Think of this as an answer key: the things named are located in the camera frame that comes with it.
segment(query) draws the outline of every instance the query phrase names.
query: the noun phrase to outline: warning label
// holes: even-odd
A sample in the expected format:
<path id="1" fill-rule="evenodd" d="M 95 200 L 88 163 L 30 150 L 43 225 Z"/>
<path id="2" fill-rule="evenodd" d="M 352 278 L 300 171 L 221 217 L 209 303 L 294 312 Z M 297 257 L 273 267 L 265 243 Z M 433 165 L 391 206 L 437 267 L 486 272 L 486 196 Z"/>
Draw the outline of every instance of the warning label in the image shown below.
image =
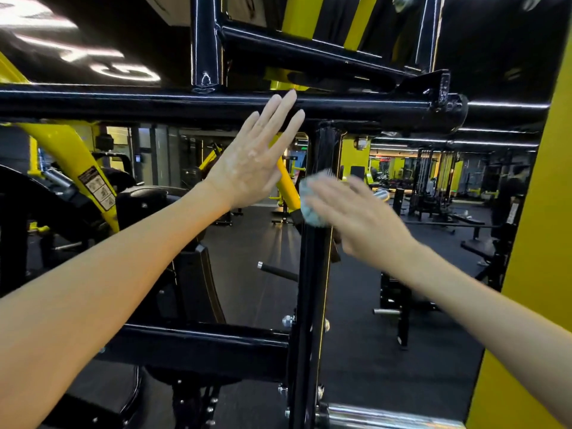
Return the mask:
<path id="1" fill-rule="evenodd" d="M 94 166 L 80 174 L 79 180 L 96 198 L 102 208 L 109 210 L 115 205 L 115 195 L 113 195 L 111 188 L 107 186 Z"/>

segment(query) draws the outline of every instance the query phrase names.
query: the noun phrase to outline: black metal frame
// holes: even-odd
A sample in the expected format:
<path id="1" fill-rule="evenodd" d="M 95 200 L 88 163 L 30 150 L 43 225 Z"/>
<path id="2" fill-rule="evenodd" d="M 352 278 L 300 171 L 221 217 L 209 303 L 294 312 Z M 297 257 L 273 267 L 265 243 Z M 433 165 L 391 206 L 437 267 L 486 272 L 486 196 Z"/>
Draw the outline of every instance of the black metal frame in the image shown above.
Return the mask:
<path id="1" fill-rule="evenodd" d="M 431 38 L 420 36 L 420 59 L 434 60 L 436 15 Z M 363 85 L 375 93 L 299 93 L 303 129 L 310 135 L 307 174 L 331 170 L 339 175 L 343 133 L 380 130 L 450 133 L 464 122 L 468 104 L 449 93 L 448 71 L 432 66 L 400 70 L 381 57 L 352 52 L 328 43 L 308 41 L 238 24 L 223 13 L 221 0 L 192 0 L 192 91 L 155 88 L 2 85 L 0 118 L 5 121 L 84 119 L 105 123 L 166 123 L 206 128 L 236 128 L 269 93 L 225 93 L 227 56 L 240 52 L 253 62 L 323 75 Z M 421 30 L 428 30 L 423 23 Z M 126 324 L 98 357 L 234 379 L 281 382 L 288 388 L 289 427 L 312 428 L 318 406 L 320 347 L 332 250 L 332 229 L 303 225 L 295 322 L 290 334 L 225 324 Z"/>

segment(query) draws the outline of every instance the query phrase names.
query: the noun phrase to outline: gym floor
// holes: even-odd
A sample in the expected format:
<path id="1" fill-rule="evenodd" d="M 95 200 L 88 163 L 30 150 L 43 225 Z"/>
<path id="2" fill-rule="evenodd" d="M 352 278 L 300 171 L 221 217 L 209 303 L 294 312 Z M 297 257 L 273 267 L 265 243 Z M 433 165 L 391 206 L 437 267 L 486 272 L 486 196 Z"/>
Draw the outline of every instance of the gym floor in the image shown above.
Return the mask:
<path id="1" fill-rule="evenodd" d="M 456 206 L 490 221 L 486 208 Z M 257 268 L 258 261 L 295 272 L 299 266 L 300 236 L 292 226 L 273 226 L 271 210 L 247 208 L 244 216 L 234 217 L 232 227 L 211 226 L 207 231 L 204 244 L 230 324 L 283 329 L 282 317 L 296 305 L 295 283 Z M 472 229 L 458 228 L 455 234 L 435 226 L 410 229 L 420 242 L 466 273 L 475 275 L 482 269 L 478 256 L 460 248 L 461 241 L 472 237 Z M 483 231 L 481 238 L 487 236 Z M 482 347 L 444 313 L 413 311 L 410 345 L 401 350 L 395 320 L 372 314 L 379 306 L 379 271 L 342 254 L 330 276 L 326 317 L 331 329 L 324 339 L 320 375 L 324 400 L 464 420 Z M 132 373 L 129 365 L 93 361 L 70 392 L 118 411 L 132 388 Z M 136 427 L 174 428 L 170 387 L 146 376 L 144 395 Z M 283 428 L 284 410 L 276 384 L 244 381 L 221 390 L 216 425 Z"/>

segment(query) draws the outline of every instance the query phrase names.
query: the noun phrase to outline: left hand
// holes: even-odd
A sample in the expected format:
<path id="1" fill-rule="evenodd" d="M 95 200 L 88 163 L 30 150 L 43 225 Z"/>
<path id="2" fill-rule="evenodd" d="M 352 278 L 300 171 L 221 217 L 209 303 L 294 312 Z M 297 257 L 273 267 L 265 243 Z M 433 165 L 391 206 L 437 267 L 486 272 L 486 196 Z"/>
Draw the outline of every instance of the left hand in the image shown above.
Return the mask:
<path id="1" fill-rule="evenodd" d="M 304 122 L 304 110 L 290 120 L 280 138 L 268 148 L 296 102 L 296 91 L 274 95 L 262 114 L 252 113 L 213 166 L 205 182 L 228 196 L 229 208 L 244 208 L 268 197 L 282 176 L 276 163 Z"/>

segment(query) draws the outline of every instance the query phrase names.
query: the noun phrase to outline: sticker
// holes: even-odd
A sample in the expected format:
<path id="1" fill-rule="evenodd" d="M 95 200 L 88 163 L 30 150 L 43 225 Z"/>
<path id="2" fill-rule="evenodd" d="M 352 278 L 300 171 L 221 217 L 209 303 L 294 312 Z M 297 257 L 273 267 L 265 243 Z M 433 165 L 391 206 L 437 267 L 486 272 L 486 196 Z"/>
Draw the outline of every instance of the sticker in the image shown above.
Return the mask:
<path id="1" fill-rule="evenodd" d="M 108 211 L 115 206 L 115 195 L 111 188 L 105 183 L 101 174 L 94 166 L 80 174 L 78 179 L 85 185 L 88 191 L 93 195 L 101 207 Z"/>
<path id="2" fill-rule="evenodd" d="M 517 216 L 519 203 L 512 202 L 512 206 L 510 207 L 509 217 L 506 219 L 507 224 L 514 224 L 514 218 Z"/>

